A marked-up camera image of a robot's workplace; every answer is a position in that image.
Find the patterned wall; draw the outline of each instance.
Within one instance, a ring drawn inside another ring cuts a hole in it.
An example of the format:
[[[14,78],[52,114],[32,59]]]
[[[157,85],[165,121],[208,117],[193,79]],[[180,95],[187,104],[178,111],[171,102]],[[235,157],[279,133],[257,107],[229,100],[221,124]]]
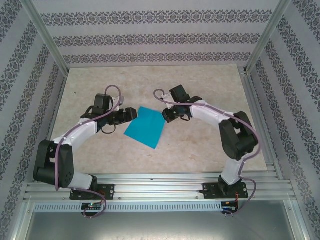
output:
[[[279,0],[35,0],[70,67],[244,67]]]
[[[293,0],[251,73],[281,170],[320,239],[320,0]]]
[[[32,181],[65,77],[18,0],[0,2],[0,240]]]

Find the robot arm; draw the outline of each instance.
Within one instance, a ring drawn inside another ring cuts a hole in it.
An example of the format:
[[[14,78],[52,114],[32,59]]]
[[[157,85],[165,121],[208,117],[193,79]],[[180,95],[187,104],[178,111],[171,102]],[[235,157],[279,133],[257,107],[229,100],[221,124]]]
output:
[[[105,125],[116,127],[116,125],[130,122],[138,117],[134,108],[129,107],[124,110],[118,107],[105,117],[85,123],[88,120],[106,114],[118,102],[119,105],[122,105],[123,101],[124,99],[119,97],[113,98],[107,94],[97,94],[94,105],[90,106],[85,114],[81,116],[77,124],[80,124],[80,127],[75,129],[68,137],[63,134],[52,141],[43,140],[38,147],[33,178],[36,181],[55,185],[55,163],[51,162],[50,159],[55,158],[57,146],[61,139],[65,138],[58,155],[59,187],[79,188],[96,192],[98,189],[97,178],[76,172],[74,170],[73,154],[87,139],[97,134]]]
[[[162,94],[162,99],[171,103],[202,105],[172,105],[166,103],[167,108],[162,112],[162,115],[167,123],[178,118],[185,121],[196,118],[220,130],[222,147],[229,159],[219,177],[219,188],[225,196],[228,195],[228,191],[241,182],[239,170],[243,157],[252,153],[254,147],[258,144],[256,136],[248,127],[228,117],[228,115],[234,116],[251,126],[248,116],[242,111],[232,113],[204,107],[210,105],[198,96],[190,97],[182,85],[171,89],[170,93]]]

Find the blue cloth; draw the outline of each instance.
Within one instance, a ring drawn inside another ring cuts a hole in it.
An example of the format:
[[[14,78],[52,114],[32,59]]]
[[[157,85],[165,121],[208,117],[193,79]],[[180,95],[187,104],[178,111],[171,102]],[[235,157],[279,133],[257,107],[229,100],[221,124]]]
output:
[[[156,149],[164,127],[165,119],[161,112],[141,106],[138,117],[130,123],[124,135]]]

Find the beige tabletop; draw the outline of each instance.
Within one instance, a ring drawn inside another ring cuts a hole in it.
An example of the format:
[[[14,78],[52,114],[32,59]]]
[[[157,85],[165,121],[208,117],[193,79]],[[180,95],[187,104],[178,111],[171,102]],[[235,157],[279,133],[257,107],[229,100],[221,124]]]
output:
[[[143,106],[162,112],[166,105],[153,97],[153,91],[169,92],[181,84],[191,97],[199,96],[228,112],[243,111],[253,123],[236,65],[72,68],[52,139],[76,125],[96,94],[111,84],[119,86],[125,97],[122,108]],[[115,89],[108,94],[118,95]],[[111,135],[99,132],[87,140],[73,155],[75,169],[87,174],[221,172],[228,159],[219,130],[198,119],[166,123],[156,149],[124,135],[128,126],[119,125]],[[267,170],[262,153],[245,170]]]

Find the purple cable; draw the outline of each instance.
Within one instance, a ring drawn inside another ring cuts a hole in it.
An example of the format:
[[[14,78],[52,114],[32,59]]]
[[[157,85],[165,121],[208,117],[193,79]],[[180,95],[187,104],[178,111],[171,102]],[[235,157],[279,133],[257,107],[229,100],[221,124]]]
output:
[[[165,101],[165,100],[162,100],[161,98],[157,97],[156,92],[162,92],[163,95],[165,95],[165,94],[166,94],[165,91],[164,91],[163,89],[156,89],[156,90],[153,91],[153,96],[154,96],[157,100],[159,100],[160,102],[162,102],[162,103],[170,104],[170,105],[177,105],[177,106],[199,106],[199,107],[205,107],[205,108],[214,110],[214,111],[216,111],[216,112],[218,112],[218,113],[220,113],[220,114],[222,114],[222,115],[224,115],[224,116],[227,116],[228,118],[231,118],[231,119],[236,120],[237,122],[245,125],[247,128],[249,128],[249,129],[253,132],[253,134],[255,135],[255,137],[257,138],[258,143],[259,143],[258,149],[257,149],[257,151],[256,151],[254,154],[248,155],[247,157],[245,156],[245,157],[243,158],[242,163],[241,163],[241,166],[240,166],[240,168],[239,168],[238,176],[239,176],[240,179],[242,179],[242,180],[244,180],[244,181],[251,181],[251,182],[253,182],[254,188],[253,188],[252,194],[251,194],[251,196],[249,197],[249,199],[245,202],[245,204],[242,206],[242,208],[239,209],[239,210],[238,210],[237,212],[235,212],[234,214],[237,214],[238,212],[240,212],[240,210],[242,210],[242,209],[244,208],[244,206],[247,205],[248,202],[250,202],[250,200],[253,198],[253,196],[255,195],[256,190],[257,190],[257,183],[255,182],[255,180],[250,179],[250,178],[245,178],[245,177],[242,177],[242,176],[241,176],[241,173],[242,173],[242,170],[243,170],[243,168],[244,168],[244,166],[245,166],[246,161],[248,161],[249,159],[254,158],[254,157],[257,156],[257,155],[260,153],[260,151],[261,151],[260,136],[258,135],[258,133],[256,132],[256,130],[254,130],[254,128],[253,128],[252,126],[250,126],[248,123],[246,123],[245,121],[243,121],[243,120],[241,120],[241,119],[239,119],[239,118],[237,118],[237,117],[235,117],[235,116],[233,116],[233,115],[227,114],[226,112],[224,112],[224,111],[222,111],[222,110],[220,110],[220,109],[218,109],[218,108],[216,108],[216,107],[214,107],[214,106],[207,105],[207,104],[203,104],[203,103],[176,103],[176,102],[169,102],[169,101]]]
[[[116,88],[119,92],[119,99],[122,98],[122,94],[121,94],[121,90],[118,86],[116,85],[109,85],[106,87],[105,91],[104,91],[104,94],[107,94],[107,91],[109,88]],[[76,129],[78,129],[80,126],[82,125],[85,125],[87,123],[90,123],[90,122],[93,122],[93,121],[96,121],[96,120],[99,120],[99,119],[102,119],[104,118],[105,116],[108,116],[109,114],[111,114],[120,104],[120,100],[116,103],[115,106],[113,106],[113,108],[108,111],[106,114],[104,115],[101,115],[101,116],[98,116],[98,117],[95,117],[93,119],[90,119],[90,120],[87,120],[87,121],[84,121],[82,122],[81,124],[78,124],[76,126],[74,126],[72,129],[70,129],[64,136],[63,138],[61,138],[60,142],[58,143],[57,147],[56,147],[56,151],[55,151],[55,164],[54,164],[54,176],[55,176],[55,179],[54,179],[54,183],[55,183],[55,190],[56,191],[59,191],[59,167],[58,167],[58,164],[59,164],[59,161],[58,161],[58,158],[59,158],[59,151],[60,151],[60,147],[62,145],[62,143],[65,141],[65,139]],[[101,195],[100,193],[98,192],[95,192],[95,191],[91,191],[91,190],[86,190],[86,189],[80,189],[80,188],[74,188],[75,190],[78,190],[78,191],[83,191],[83,192],[87,192],[87,193],[92,193],[92,194],[96,194],[98,195],[99,197],[102,198],[102,200],[104,201],[104,208],[101,212],[97,213],[95,217],[99,216],[100,214],[102,214],[106,208],[107,208],[107,201],[105,199],[105,197],[103,195]]]
[[[96,192],[96,191],[91,191],[91,190],[86,190],[86,189],[81,189],[81,188],[71,188],[71,187],[68,187],[68,188],[71,189],[71,190],[74,190],[74,191],[82,191],[82,192],[86,192],[86,193],[98,195],[98,196],[99,196],[100,198],[102,198],[102,200],[104,201],[104,207],[103,207],[102,211],[101,211],[101,212],[98,212],[96,215],[87,216],[87,215],[86,215],[86,212],[87,212],[87,210],[88,210],[89,208],[87,207],[86,209],[84,209],[84,211],[83,211],[83,216],[84,216],[86,219],[94,219],[94,218],[100,216],[101,214],[103,214],[104,211],[107,209],[107,200],[106,200],[106,198],[105,198],[102,194],[100,194],[100,193],[98,193],[98,192]]]

